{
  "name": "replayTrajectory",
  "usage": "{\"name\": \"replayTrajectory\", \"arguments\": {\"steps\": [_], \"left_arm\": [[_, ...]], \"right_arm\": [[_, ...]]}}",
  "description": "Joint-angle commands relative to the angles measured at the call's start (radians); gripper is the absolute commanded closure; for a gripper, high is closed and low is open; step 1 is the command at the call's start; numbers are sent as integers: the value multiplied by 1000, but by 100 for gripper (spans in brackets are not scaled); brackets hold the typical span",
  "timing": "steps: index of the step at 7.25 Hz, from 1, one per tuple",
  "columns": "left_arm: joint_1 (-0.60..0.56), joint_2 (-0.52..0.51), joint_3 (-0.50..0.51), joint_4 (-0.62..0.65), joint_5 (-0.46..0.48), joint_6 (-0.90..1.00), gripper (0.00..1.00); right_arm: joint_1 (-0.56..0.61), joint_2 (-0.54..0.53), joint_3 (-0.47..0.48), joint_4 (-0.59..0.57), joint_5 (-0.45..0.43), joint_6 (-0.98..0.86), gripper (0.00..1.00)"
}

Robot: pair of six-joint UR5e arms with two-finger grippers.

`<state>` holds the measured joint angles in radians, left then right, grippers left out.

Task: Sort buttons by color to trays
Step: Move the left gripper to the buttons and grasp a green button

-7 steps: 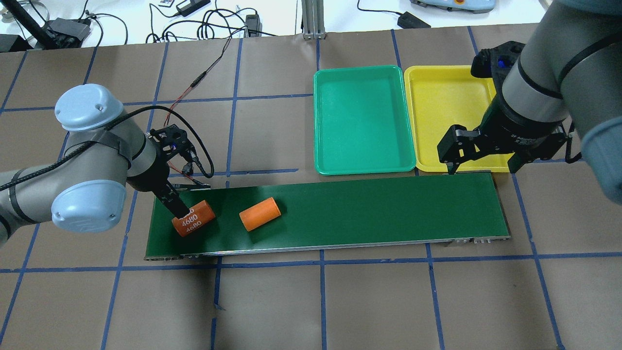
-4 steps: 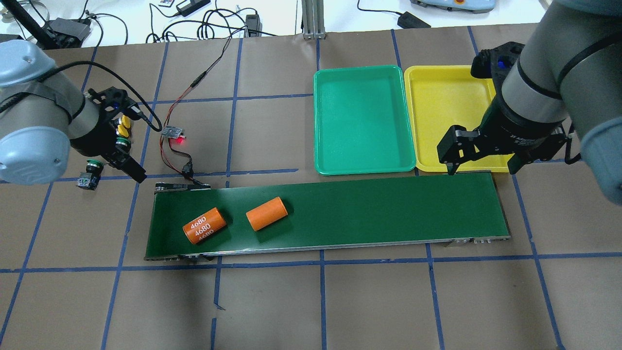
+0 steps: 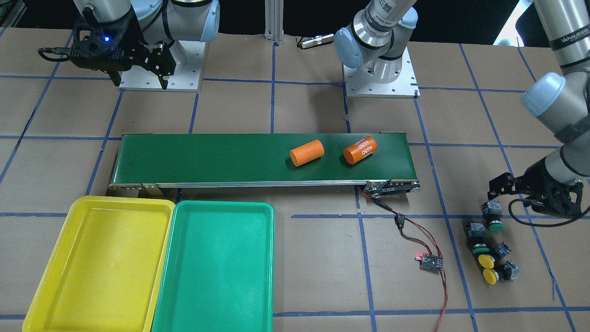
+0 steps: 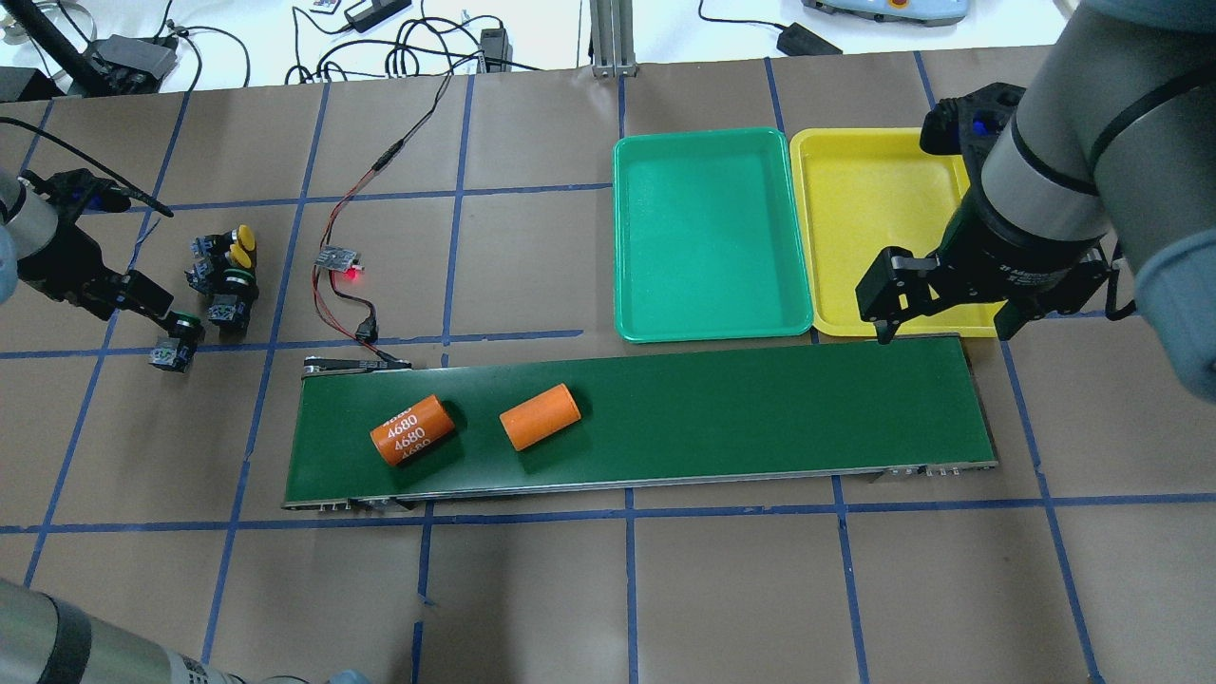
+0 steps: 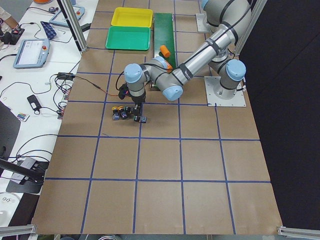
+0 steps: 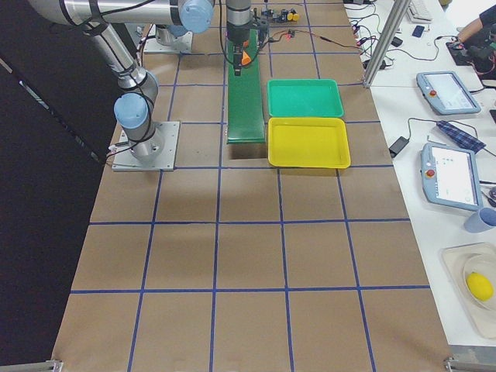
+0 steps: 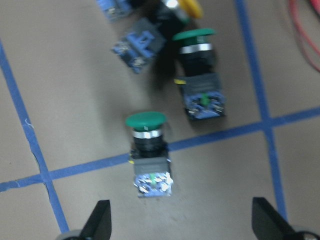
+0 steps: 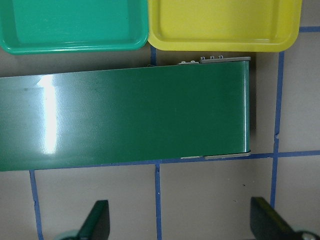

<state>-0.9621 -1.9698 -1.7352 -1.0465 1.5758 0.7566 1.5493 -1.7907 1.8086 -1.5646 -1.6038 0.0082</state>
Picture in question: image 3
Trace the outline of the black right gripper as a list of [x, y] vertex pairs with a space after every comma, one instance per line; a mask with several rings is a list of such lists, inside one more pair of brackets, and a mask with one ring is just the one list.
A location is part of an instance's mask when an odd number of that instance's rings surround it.
[[[110, 80], [120, 87], [120, 72], [133, 66], [141, 66], [154, 71], [157, 66], [168, 63], [158, 59], [158, 55], [170, 53], [168, 44], [159, 41], [149, 45], [145, 42], [141, 26], [133, 9], [129, 9], [120, 19], [99, 23], [91, 9], [84, 9], [75, 25], [75, 33], [88, 31], [82, 40], [72, 42], [69, 60], [82, 69], [100, 70], [110, 74]], [[163, 90], [168, 88], [170, 73], [159, 73], [158, 80]]]

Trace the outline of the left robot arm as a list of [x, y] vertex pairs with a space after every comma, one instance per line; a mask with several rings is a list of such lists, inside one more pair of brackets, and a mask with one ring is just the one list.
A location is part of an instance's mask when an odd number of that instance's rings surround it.
[[[413, 0], [372, 0], [335, 35], [344, 66], [357, 69], [401, 57], [417, 23]], [[524, 207], [560, 217], [562, 225], [586, 216], [583, 181], [589, 179], [589, 2], [536, 0], [535, 9], [562, 74], [547, 73], [522, 96], [522, 105], [562, 143], [520, 177], [489, 181], [488, 199], [524, 194]]]

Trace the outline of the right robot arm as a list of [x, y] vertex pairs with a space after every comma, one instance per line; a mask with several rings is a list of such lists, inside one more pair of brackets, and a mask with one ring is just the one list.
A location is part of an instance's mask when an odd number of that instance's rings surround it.
[[122, 90], [198, 92], [217, 0], [76, 0], [69, 60]]

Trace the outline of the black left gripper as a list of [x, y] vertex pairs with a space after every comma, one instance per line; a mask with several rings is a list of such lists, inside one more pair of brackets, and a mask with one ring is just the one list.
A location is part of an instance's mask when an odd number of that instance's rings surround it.
[[488, 199], [504, 194], [524, 194], [537, 213], [561, 218], [575, 218], [582, 212], [583, 183], [563, 184], [552, 177], [544, 159], [533, 164], [520, 177], [506, 172], [489, 181]]

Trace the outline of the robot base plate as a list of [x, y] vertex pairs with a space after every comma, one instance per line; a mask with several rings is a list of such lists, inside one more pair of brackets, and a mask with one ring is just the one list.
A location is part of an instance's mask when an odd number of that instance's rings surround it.
[[395, 60], [375, 59], [357, 69], [342, 65], [348, 97], [417, 98], [421, 96], [408, 48]]
[[[158, 59], [167, 60], [168, 63], [157, 66], [154, 71], [133, 66], [122, 73], [119, 88], [146, 92], [199, 92], [208, 44], [200, 41], [175, 41], [169, 49], [170, 53], [158, 55]], [[161, 88], [159, 73], [170, 73], [166, 90]]]

